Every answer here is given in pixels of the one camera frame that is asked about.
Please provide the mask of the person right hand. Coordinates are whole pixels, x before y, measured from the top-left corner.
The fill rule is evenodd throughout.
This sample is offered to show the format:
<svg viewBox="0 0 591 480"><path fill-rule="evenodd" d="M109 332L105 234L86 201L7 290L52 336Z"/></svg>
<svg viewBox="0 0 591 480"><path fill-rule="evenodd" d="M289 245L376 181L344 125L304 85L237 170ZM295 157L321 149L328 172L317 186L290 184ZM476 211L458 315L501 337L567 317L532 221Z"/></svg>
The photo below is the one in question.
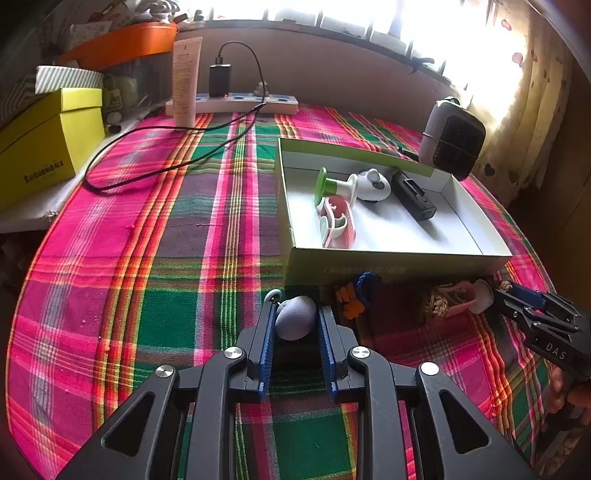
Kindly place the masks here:
<svg viewBox="0 0 591 480"><path fill-rule="evenodd" d="M547 411L552 414L557 413L567 402L573 406L583 408L580 424L588 426L590 424L591 408L590 382L567 388L565 386L565 374L559 367L553 366L550 376L550 390L546 400Z"/></svg>

